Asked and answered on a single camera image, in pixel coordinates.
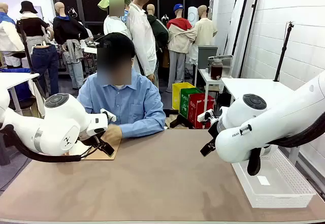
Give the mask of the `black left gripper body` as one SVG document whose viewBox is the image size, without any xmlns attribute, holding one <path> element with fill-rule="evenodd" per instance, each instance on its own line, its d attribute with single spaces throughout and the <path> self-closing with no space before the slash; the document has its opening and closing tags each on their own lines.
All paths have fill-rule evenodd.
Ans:
<svg viewBox="0 0 325 224">
<path fill-rule="evenodd" d="M 91 137 L 80 139 L 80 141 L 86 146 L 97 146 L 98 144 L 105 144 L 105 141 L 103 141 L 101 139 L 101 137 L 104 133 L 105 133 L 105 131 L 102 131 L 102 132 L 95 134 Z"/>
</svg>

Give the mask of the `person's left hand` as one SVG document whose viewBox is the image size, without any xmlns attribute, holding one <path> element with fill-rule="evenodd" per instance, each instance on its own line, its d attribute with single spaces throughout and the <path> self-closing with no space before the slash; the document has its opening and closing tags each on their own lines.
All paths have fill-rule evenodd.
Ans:
<svg viewBox="0 0 325 224">
<path fill-rule="evenodd" d="M 119 144 L 122 140 L 122 131 L 118 125 L 110 124 L 101 136 L 101 140 L 109 144 Z"/>
</svg>

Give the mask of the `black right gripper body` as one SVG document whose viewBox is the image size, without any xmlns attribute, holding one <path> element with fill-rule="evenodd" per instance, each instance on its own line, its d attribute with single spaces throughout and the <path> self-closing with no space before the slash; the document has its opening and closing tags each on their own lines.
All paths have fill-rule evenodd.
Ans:
<svg viewBox="0 0 325 224">
<path fill-rule="evenodd" d="M 212 136 L 212 140 L 209 143 L 215 143 L 216 137 L 218 136 L 218 123 L 219 121 L 215 121 L 211 124 L 210 128 L 208 129 L 208 133 Z"/>
</svg>

